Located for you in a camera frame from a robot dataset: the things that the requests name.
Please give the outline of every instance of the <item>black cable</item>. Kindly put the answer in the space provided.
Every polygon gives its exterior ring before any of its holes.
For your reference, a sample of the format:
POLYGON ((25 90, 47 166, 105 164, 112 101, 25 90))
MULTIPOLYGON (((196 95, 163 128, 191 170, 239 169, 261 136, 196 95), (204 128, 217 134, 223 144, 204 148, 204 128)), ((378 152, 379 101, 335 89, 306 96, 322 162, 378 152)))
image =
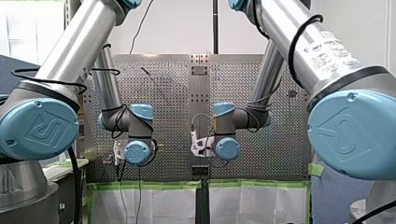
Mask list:
POLYGON ((152 4, 153 1, 154 1, 154 0, 151 0, 151 1, 148 3, 148 8, 146 8, 145 15, 143 16, 142 21, 141 21, 140 24, 139 24, 139 28, 137 28, 136 35, 134 35, 134 39, 132 40, 132 46, 131 46, 131 50, 129 50, 129 54, 132 54, 132 50, 134 50, 134 42, 136 41, 136 38, 137 38, 137 36, 138 36, 139 33, 140 33, 140 29, 142 28, 143 22, 145 21, 146 16, 148 15, 149 8, 151 7, 151 4, 152 4))
POLYGON ((117 115, 115 123, 114 123, 114 127, 111 130, 111 138, 112 139, 116 139, 118 137, 120 137, 123 134, 123 131, 120 130, 119 127, 119 122, 122 119, 123 114, 125 113, 125 111, 128 109, 128 105, 124 104, 122 105, 124 108, 123 110, 117 115))
POLYGON ((161 93, 161 95, 163 96, 163 99, 166 101, 166 103, 169 104, 168 99, 165 97, 165 94, 161 91, 160 87, 158 86, 157 82, 154 80, 154 78, 152 78, 151 73, 146 70, 146 68, 144 67, 140 67, 140 69, 143 70, 143 72, 146 73, 146 75, 148 76, 148 78, 152 81, 152 83, 154 83, 155 87, 157 88, 157 91, 159 91, 161 93))
MULTIPOLYGON (((157 151, 158 151, 157 140, 152 139, 152 141, 154 142, 154 153, 153 153, 153 156, 145 164, 137 166, 137 168, 138 168, 138 181, 139 181, 140 199, 139 199, 139 206, 138 206, 138 209, 137 209, 136 223, 137 223, 137 220, 138 220, 138 214, 139 214, 141 200, 142 200, 142 188, 141 188, 141 183, 140 183, 140 181, 141 181, 140 168, 151 164, 154 161, 155 157, 157 156, 157 151)), ((121 196, 123 208, 125 210, 125 224, 128 224, 128 210, 126 208, 125 200, 123 198, 123 193, 122 193, 122 179, 123 179, 123 174, 124 174, 124 171, 125 171, 125 166, 126 166, 126 161, 124 161, 124 164, 122 165, 121 172, 120 172, 120 177, 119 177, 118 181, 120 181, 120 196, 121 196)))
POLYGON ((137 224, 137 222, 139 221, 139 213, 140 213, 140 206, 142 205, 142 181, 141 181, 141 179, 142 179, 142 177, 141 177, 141 174, 140 174, 140 169, 141 169, 141 167, 140 166, 138 166, 137 167, 137 179, 138 179, 138 181, 139 181, 139 204, 138 204, 138 206, 137 206, 137 213, 136 213, 136 221, 135 221, 135 224, 137 224))
POLYGON ((126 209, 125 200, 123 198, 123 193, 122 193, 122 178, 123 178, 123 172, 125 170, 125 166, 126 166, 126 161, 124 161, 124 164, 122 165, 119 181, 120 181, 120 196, 121 196, 122 205, 123 205, 123 208, 125 211, 125 224, 128 224, 128 209, 126 209))
POLYGON ((385 212, 387 210, 389 210, 390 208, 396 207, 396 200, 387 204, 384 204, 378 208, 376 208, 375 210, 367 213, 366 215, 358 218, 356 221, 352 222, 352 224, 362 224, 364 221, 366 221, 367 219, 374 217, 382 212, 385 212))
POLYGON ((114 76, 118 76, 121 72, 119 69, 115 68, 91 68, 91 71, 95 72, 112 72, 114 76))
POLYGON ((304 22, 300 26, 300 28, 298 28, 296 35, 294 36, 294 38, 292 39, 292 41, 290 43, 289 55, 288 55, 289 70, 290 70, 291 77, 293 78, 295 83, 297 83, 297 85, 299 85, 301 88, 303 87, 303 85, 301 84, 300 79, 297 77, 296 71, 294 69, 294 52, 296 50, 297 42, 300 39, 300 36, 305 31, 306 27, 308 27, 310 24, 317 22, 317 21, 323 22, 323 16, 315 15, 315 16, 312 16, 311 18, 309 18, 308 21, 304 22))
POLYGON ((80 92, 78 94, 82 94, 88 89, 87 86, 85 86, 84 84, 80 84, 80 83, 63 82, 63 81, 49 80, 49 79, 40 79, 40 78, 35 78, 35 77, 27 77, 27 76, 19 75, 19 73, 37 72, 38 69, 39 68, 14 69, 14 70, 11 70, 11 75, 14 77, 20 77, 20 78, 24 78, 24 79, 35 81, 35 82, 60 84, 60 85, 65 85, 65 86, 75 86, 75 87, 82 88, 82 90, 80 90, 80 92))
POLYGON ((70 157, 70 161, 72 162, 73 173, 75 175, 75 216, 73 223, 79 223, 79 213, 81 210, 81 192, 80 192, 80 185, 81 185, 81 174, 78 169, 78 162, 74 150, 72 147, 67 149, 67 152, 70 157))
POLYGON ((256 24, 256 28, 259 31, 261 35, 263 35, 265 38, 270 39, 270 36, 265 33, 265 29, 259 25, 259 20, 257 20, 257 11, 256 11, 256 0, 253 0, 253 17, 254 17, 254 23, 256 24))
POLYGON ((0 105, 5 104, 7 99, 8 99, 8 97, 1 97, 0 98, 0 105))

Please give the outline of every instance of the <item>printed label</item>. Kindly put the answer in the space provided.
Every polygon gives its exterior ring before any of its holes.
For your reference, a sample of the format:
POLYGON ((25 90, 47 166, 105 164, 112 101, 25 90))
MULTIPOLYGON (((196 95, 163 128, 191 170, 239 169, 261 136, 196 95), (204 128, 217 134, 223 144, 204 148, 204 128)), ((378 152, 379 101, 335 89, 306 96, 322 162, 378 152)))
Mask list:
POLYGON ((328 31, 320 32, 324 38, 304 49, 306 58, 317 72, 330 74, 341 65, 359 63, 352 54, 328 31))

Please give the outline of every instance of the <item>perforated metal panel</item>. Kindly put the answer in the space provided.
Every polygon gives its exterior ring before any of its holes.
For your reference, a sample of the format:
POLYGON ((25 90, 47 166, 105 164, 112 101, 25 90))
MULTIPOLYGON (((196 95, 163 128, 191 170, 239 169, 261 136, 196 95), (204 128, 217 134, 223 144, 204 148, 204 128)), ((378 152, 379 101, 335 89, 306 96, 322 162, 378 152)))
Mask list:
MULTIPOLYGON (((191 82, 191 67, 196 63, 191 62, 190 55, 115 57, 116 67, 121 71, 118 81, 123 102, 154 106, 154 138, 162 146, 156 160, 142 168, 144 179, 192 179, 190 118, 203 109, 201 106, 191 106, 191 100, 195 102, 199 98, 205 104, 207 88, 202 85, 209 85, 211 106, 223 101, 232 101, 238 106, 246 105, 254 89, 262 56, 209 55, 207 60, 204 63, 209 66, 207 76, 210 84, 205 78, 200 78, 203 81, 197 81, 198 87, 195 88, 194 81, 191 82), (151 73, 150 77, 141 67, 151 73)), ((88 80, 87 83, 90 89, 84 95, 87 113, 85 148, 87 157, 92 161, 87 179, 90 182, 114 181, 117 178, 116 167, 112 164, 114 140, 110 138, 109 132, 97 126, 100 107, 92 81, 88 80)), ((304 179, 310 158, 305 127, 305 99, 305 92, 294 84, 286 70, 282 84, 274 95, 271 126, 258 133, 238 131, 237 138, 242 146, 240 157, 224 168, 213 168, 223 163, 211 159, 210 177, 304 179), (296 97, 290 98, 289 91, 296 91, 296 97)), ((137 179, 137 168, 127 166, 124 177, 137 179)))
MULTIPOLYGON (((154 107, 154 134, 160 149, 156 159, 142 168, 142 178, 147 180, 191 180, 190 119, 189 119, 189 73, 190 55, 116 56, 116 67, 122 101, 129 105, 150 104, 154 107), (148 76, 141 67, 150 72, 148 76)), ((115 180, 116 168, 108 164, 112 160, 114 140, 110 132, 95 125, 100 114, 97 94, 92 93, 91 114, 93 119, 92 144, 95 160, 90 165, 88 178, 91 182, 115 180)), ((120 139, 127 138, 125 133, 120 139)), ((125 179, 136 179, 137 168, 126 166, 125 179)))
MULTIPOLYGON (((232 101, 246 106, 255 86, 262 56, 211 55, 210 104, 232 101)), ((241 154, 223 168, 212 160, 211 178, 304 179, 310 148, 306 138, 306 94, 285 69, 282 83, 274 94, 271 125, 258 133, 237 131, 241 154), (290 91, 297 91, 289 97, 290 91)))

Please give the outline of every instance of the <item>white wall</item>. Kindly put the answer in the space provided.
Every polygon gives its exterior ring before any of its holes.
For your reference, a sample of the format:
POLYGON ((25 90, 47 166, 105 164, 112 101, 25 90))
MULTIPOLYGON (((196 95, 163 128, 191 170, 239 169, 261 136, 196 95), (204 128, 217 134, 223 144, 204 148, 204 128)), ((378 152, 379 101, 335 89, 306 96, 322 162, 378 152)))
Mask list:
MULTIPOLYGON (((132 39, 149 4, 131 11, 113 30, 113 52, 128 54, 132 39)), ((213 53, 212 0, 154 0, 135 41, 135 54, 213 53)), ((266 40, 246 16, 219 0, 219 53, 264 53, 266 40)))
MULTIPOLYGON (((113 53, 129 53, 148 4, 113 30, 113 53)), ((63 10, 63 2, 0 1, 0 54, 42 64, 62 34, 63 10)), ((243 13, 219 0, 219 53, 261 54, 266 43, 243 13)), ((213 53, 212 0, 154 0, 133 53, 213 53)))
POLYGON ((0 54, 42 64, 64 29, 64 3, 0 1, 0 54))
POLYGON ((387 63, 390 0, 320 0, 324 25, 367 65, 387 63))

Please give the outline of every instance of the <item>ur logo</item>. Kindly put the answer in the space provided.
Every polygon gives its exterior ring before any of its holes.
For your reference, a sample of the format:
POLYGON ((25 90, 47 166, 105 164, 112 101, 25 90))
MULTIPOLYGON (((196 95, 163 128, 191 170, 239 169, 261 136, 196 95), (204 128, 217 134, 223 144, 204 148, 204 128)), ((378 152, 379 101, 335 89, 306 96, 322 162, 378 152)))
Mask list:
POLYGON ((318 133, 332 150, 343 155, 356 149, 360 154, 381 145, 367 124, 348 107, 318 126, 318 133))
POLYGON ((70 122, 48 111, 38 114, 26 134, 26 139, 47 147, 57 147, 70 126, 70 122))

